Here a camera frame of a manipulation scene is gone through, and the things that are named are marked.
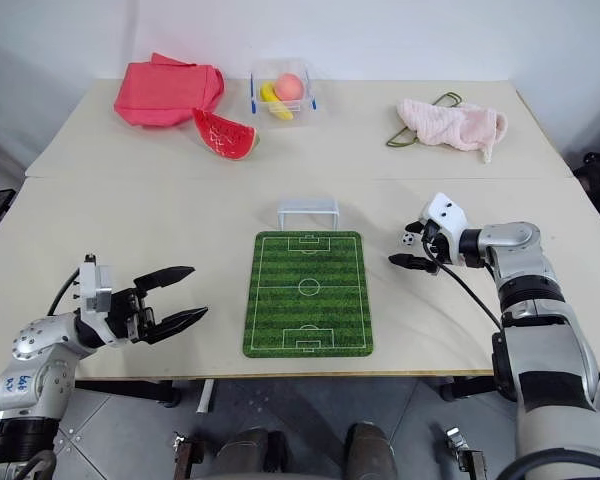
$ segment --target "soccer field mat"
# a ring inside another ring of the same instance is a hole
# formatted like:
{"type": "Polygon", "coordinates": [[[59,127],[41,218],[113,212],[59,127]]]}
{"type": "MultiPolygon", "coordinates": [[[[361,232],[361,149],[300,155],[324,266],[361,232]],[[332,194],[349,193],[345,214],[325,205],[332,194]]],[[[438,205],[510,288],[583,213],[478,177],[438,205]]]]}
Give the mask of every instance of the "soccer field mat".
{"type": "Polygon", "coordinates": [[[248,357],[359,357],[373,351],[357,232],[256,236],[243,351],[248,357]]]}

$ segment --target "watermelon slice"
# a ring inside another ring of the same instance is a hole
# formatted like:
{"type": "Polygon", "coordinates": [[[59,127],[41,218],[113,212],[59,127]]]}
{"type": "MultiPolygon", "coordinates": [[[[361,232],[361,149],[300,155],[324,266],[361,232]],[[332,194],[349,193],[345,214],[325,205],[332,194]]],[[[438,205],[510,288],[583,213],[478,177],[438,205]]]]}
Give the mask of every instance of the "watermelon slice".
{"type": "Polygon", "coordinates": [[[204,143],[223,157],[242,160],[258,144],[258,133],[253,127],[198,108],[193,109],[193,119],[204,143]]]}

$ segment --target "red towel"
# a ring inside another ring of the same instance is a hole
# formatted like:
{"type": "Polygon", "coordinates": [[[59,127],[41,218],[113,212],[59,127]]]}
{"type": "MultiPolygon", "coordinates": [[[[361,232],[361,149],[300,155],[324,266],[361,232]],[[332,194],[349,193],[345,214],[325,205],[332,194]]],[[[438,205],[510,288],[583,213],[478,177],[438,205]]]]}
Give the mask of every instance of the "red towel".
{"type": "Polygon", "coordinates": [[[157,53],[130,63],[113,109],[131,125],[169,127],[213,111],[224,92],[222,74],[211,65],[183,63],[157,53]]]}

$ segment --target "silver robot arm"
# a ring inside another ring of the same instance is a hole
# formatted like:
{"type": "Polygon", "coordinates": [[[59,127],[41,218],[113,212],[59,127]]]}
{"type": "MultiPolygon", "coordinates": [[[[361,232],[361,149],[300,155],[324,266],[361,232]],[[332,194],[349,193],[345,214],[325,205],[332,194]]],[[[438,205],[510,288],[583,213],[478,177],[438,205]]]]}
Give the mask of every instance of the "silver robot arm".
{"type": "MultiPolygon", "coordinates": [[[[136,278],[133,288],[112,293],[109,267],[96,265],[92,255],[86,257],[59,293],[77,280],[73,283],[79,284],[80,308],[53,315],[56,297],[49,315],[26,325],[13,340],[11,361],[0,375],[0,480],[24,478],[25,465],[41,452],[53,457],[53,439],[73,392],[80,360],[104,345],[153,344],[202,318],[207,307],[156,323],[153,310],[144,305],[148,290],[176,283],[193,270],[166,268],[136,278]]],[[[47,458],[41,465],[54,462],[55,458],[47,458]]],[[[40,478],[50,478],[50,473],[43,472],[40,478]]]]}
{"type": "Polygon", "coordinates": [[[577,464],[600,458],[600,413],[593,406],[598,366],[542,253],[538,227],[470,229],[462,209],[438,193],[407,231],[422,233],[425,250],[436,256],[429,265],[425,259],[405,265],[404,254],[390,257],[393,263],[431,272],[444,263],[493,271],[502,312],[492,338],[494,376],[500,393],[518,403],[518,460],[502,478],[522,478],[513,472],[534,461],[529,480],[600,478],[600,468],[577,464]],[[579,455],[586,458],[576,462],[579,455]]]}

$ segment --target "pink cloth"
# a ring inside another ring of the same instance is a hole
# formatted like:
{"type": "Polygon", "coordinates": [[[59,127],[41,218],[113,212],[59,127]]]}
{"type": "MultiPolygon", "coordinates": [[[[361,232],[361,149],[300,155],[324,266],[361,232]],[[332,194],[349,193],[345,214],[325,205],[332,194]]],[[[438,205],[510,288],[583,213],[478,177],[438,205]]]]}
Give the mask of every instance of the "pink cloth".
{"type": "Polygon", "coordinates": [[[484,162],[491,161],[493,146],[507,132],[507,117],[492,108],[461,103],[439,107],[405,99],[398,104],[398,115],[425,145],[446,143],[458,150],[482,150],[484,162]]]}
{"type": "Polygon", "coordinates": [[[169,127],[213,111],[224,92],[219,70],[183,63],[157,53],[150,62],[130,63],[113,109],[131,125],[169,127]]]}

